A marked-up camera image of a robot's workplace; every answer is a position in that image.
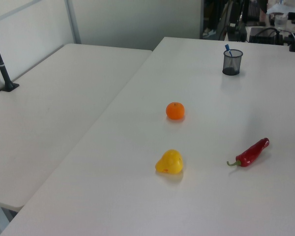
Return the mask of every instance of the white table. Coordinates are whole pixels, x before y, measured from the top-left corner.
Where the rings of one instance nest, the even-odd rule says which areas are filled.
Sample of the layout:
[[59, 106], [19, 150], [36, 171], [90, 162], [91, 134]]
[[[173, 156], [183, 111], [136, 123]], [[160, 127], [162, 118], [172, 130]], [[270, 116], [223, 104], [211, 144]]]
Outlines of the white table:
[[[2, 236], [295, 235], [295, 53], [230, 42], [230, 77], [224, 44], [163, 39]], [[227, 166], [264, 137], [251, 166]], [[171, 148], [183, 173], [156, 173]]]
[[0, 92], [1, 207], [20, 210], [150, 53], [69, 44]]

